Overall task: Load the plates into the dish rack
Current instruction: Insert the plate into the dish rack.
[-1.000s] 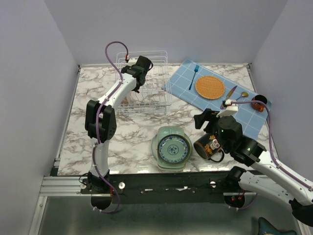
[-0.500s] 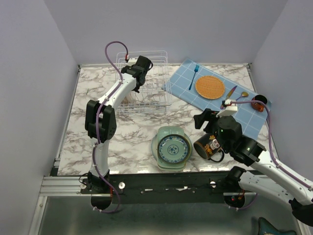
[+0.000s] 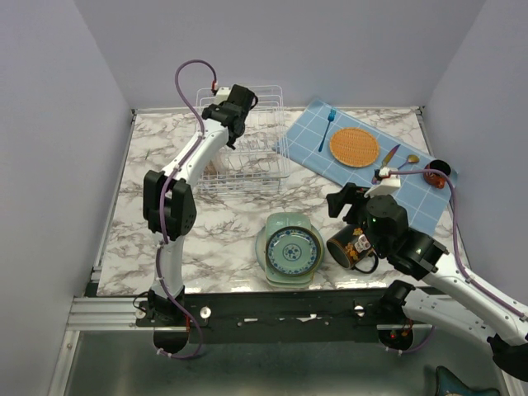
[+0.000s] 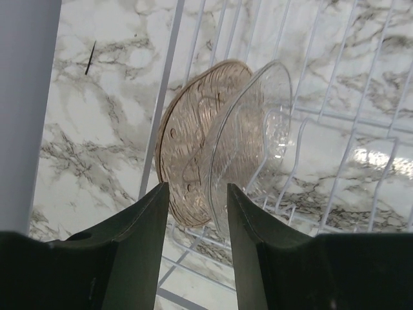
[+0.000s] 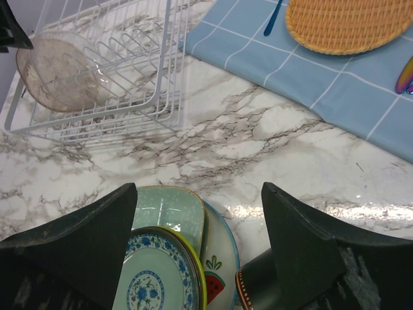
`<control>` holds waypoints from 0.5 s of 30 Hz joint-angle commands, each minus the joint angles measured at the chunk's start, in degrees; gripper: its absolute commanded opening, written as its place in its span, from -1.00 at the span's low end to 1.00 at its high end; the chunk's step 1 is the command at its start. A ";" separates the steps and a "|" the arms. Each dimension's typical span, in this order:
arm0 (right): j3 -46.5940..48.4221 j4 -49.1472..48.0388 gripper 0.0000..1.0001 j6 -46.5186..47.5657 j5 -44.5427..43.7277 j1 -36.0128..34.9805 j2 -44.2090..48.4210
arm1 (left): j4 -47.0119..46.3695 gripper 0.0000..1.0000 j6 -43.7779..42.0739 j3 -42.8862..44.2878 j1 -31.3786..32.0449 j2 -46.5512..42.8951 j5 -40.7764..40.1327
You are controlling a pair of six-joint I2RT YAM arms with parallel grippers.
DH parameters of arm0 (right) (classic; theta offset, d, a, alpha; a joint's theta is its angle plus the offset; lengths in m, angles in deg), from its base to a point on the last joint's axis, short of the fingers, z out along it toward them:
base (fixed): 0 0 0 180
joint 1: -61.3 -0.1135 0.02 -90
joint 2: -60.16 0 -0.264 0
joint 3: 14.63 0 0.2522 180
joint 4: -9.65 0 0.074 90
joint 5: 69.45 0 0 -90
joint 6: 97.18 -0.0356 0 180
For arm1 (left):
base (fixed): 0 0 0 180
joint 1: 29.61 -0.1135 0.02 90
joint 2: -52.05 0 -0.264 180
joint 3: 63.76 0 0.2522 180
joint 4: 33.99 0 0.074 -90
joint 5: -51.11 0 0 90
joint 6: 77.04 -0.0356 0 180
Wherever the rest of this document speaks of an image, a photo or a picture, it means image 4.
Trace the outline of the clear textured glass plate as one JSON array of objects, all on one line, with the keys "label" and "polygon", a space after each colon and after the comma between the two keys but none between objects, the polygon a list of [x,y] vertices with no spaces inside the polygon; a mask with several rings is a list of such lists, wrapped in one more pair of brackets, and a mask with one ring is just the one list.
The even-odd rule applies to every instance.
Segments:
[{"label": "clear textured glass plate", "polygon": [[212,122],[202,159],[202,186],[218,234],[230,235],[227,185],[250,199],[272,194],[288,144],[292,85],[284,64],[260,68],[230,97]]}]

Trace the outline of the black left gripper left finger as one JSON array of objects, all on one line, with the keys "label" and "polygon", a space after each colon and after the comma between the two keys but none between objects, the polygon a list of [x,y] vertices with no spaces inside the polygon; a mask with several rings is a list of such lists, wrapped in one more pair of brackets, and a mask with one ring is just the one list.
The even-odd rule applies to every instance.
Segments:
[{"label": "black left gripper left finger", "polygon": [[153,309],[168,217],[160,183],[66,240],[1,233],[2,309]]}]

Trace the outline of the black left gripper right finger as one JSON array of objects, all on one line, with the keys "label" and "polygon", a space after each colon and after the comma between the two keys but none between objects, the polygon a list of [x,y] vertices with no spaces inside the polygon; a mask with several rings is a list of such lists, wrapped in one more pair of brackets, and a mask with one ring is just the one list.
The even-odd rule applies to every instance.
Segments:
[{"label": "black left gripper right finger", "polygon": [[299,232],[227,186],[240,309],[411,309],[412,235]]}]

